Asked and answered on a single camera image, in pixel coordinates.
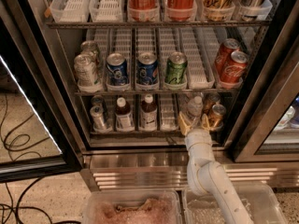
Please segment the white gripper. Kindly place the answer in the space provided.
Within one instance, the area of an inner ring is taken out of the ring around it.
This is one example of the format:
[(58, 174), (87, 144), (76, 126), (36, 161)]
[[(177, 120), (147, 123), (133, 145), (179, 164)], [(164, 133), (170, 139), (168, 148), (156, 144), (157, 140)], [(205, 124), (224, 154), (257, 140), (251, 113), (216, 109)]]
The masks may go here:
[(210, 125), (207, 114), (203, 114), (201, 119), (201, 125), (204, 129), (193, 129), (191, 125), (187, 123), (182, 112), (178, 114), (178, 126), (181, 133), (185, 136), (185, 145), (187, 149), (195, 145), (212, 147), (212, 139), (209, 134)]

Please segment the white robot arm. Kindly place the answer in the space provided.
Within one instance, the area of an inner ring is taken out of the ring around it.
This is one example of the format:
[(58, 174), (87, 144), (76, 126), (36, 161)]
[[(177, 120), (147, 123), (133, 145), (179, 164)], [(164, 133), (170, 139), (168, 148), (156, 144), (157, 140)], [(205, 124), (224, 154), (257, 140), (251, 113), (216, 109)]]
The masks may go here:
[(209, 131), (192, 128), (179, 112), (178, 125), (189, 154), (187, 180), (197, 196), (212, 194), (227, 224), (253, 224), (223, 166), (215, 160)]

